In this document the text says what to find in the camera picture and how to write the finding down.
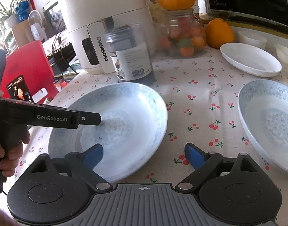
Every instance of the air fryer window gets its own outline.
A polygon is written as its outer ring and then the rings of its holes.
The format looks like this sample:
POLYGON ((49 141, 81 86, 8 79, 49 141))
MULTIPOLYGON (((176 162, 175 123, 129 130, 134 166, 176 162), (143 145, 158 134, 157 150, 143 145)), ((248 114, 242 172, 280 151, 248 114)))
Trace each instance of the air fryer window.
POLYGON ((99 64, 94 46, 90 38, 82 40, 82 45, 91 65, 99 64))

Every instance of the cherry pattern tablecloth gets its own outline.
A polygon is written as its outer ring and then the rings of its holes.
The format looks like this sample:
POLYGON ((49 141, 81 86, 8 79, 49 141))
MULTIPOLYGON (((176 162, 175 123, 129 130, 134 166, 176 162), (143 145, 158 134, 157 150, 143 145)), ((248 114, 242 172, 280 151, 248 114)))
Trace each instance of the cherry pattern tablecloth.
MULTIPOLYGON (((259 77, 244 73, 230 65, 219 50, 208 47, 195 59, 171 59, 164 55, 153 58, 157 81, 151 86, 164 99, 168 127, 155 155, 135 174, 122 182, 171 182, 175 186, 193 172, 185 159, 184 146, 192 142, 205 152, 217 151, 226 157, 246 152, 264 169, 283 197, 277 215, 278 225, 288 225, 288 174, 268 164, 251 145, 241 125, 237 95, 240 88, 259 77)), ((288 67, 271 80, 288 85, 288 67)), ((117 76, 90 75, 83 71, 51 102, 68 107, 78 98, 107 84, 118 82, 117 76)), ((48 152, 52 128, 32 127, 31 141, 24 146, 15 175, 8 179, 8 190, 24 170, 42 153, 48 152)))

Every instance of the barcode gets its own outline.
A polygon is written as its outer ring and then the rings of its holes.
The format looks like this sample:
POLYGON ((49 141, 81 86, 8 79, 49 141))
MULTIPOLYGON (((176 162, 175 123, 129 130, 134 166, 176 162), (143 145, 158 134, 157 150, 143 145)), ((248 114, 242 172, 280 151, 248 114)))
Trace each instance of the barcode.
POLYGON ((144 75, 145 71, 144 68, 132 71, 133 77, 144 75))

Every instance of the blue patterned plate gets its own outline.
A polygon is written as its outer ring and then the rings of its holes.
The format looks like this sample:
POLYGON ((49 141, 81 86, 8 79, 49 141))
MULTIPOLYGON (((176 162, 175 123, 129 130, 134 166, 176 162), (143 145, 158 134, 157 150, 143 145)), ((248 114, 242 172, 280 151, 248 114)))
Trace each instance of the blue patterned plate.
POLYGON ((288 87, 270 80, 249 82, 238 94, 238 111, 261 157, 288 172, 288 87))
POLYGON ((160 146, 167 128, 168 113, 162 97, 137 83, 101 87, 68 109, 100 113, 101 124, 80 125, 76 130, 54 128, 49 155, 61 158, 100 143, 104 155, 94 171, 108 182, 121 180, 142 167, 160 146))

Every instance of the human hand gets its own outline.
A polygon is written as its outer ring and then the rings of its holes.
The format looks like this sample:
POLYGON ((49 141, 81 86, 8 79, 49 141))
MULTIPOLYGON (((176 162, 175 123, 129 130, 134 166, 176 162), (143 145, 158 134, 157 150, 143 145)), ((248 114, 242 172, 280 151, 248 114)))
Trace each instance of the human hand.
POLYGON ((17 226, 17 223, 0 210, 0 226, 17 226))
MULTIPOLYGON (((0 169, 3 170, 4 176, 13 176, 15 168, 18 165, 19 158, 22 156, 23 145, 22 142, 28 144, 30 141, 30 133, 27 131, 24 138, 18 143, 17 146, 12 147, 8 151, 8 156, 0 161, 0 169)), ((5 156, 5 150, 0 145, 0 158, 5 156)))

